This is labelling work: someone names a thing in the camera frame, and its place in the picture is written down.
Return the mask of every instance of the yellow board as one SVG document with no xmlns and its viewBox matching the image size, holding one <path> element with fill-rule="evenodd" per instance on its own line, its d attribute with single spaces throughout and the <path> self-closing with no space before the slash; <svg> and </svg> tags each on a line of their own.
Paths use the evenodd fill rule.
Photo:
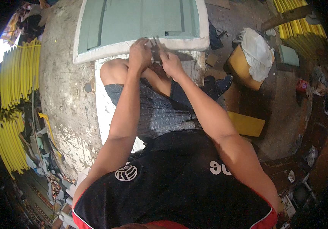
<svg viewBox="0 0 328 229">
<path fill-rule="evenodd" d="M 231 122 L 240 135 L 259 137 L 266 121 L 228 111 Z"/>
</svg>

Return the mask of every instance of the red object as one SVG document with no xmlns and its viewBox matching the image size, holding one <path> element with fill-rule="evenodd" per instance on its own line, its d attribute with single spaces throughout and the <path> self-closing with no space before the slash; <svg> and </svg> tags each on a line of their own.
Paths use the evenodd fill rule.
<svg viewBox="0 0 328 229">
<path fill-rule="evenodd" d="M 296 85 L 296 91 L 305 93 L 306 88 L 307 88 L 307 81 L 299 79 Z"/>
</svg>

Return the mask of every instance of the black shirt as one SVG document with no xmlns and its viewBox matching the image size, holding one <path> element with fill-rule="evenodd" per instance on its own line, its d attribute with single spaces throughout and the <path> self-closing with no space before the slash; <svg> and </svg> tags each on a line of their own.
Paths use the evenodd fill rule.
<svg viewBox="0 0 328 229">
<path fill-rule="evenodd" d="M 88 187 L 73 217 L 80 229 L 162 220 L 189 228 L 271 228 L 277 221 L 267 201 L 231 175 L 202 131 L 158 137 L 138 159 Z"/>
</svg>

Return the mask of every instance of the plastic bag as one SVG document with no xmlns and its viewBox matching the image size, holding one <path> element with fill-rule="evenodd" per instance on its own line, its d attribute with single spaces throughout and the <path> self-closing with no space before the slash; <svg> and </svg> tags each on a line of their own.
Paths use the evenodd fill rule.
<svg viewBox="0 0 328 229">
<path fill-rule="evenodd" d="M 250 28 L 244 28 L 233 42 L 241 44 L 253 80 L 261 82 L 267 78 L 273 64 L 274 53 L 262 36 Z"/>
</svg>

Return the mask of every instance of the left hand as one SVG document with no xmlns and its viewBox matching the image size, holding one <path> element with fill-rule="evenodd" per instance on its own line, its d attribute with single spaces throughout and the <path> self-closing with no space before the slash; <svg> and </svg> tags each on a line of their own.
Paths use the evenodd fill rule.
<svg viewBox="0 0 328 229">
<path fill-rule="evenodd" d="M 145 44 L 149 39 L 141 37 L 130 47 L 128 67 L 143 71 L 151 64 L 151 50 Z"/>
</svg>

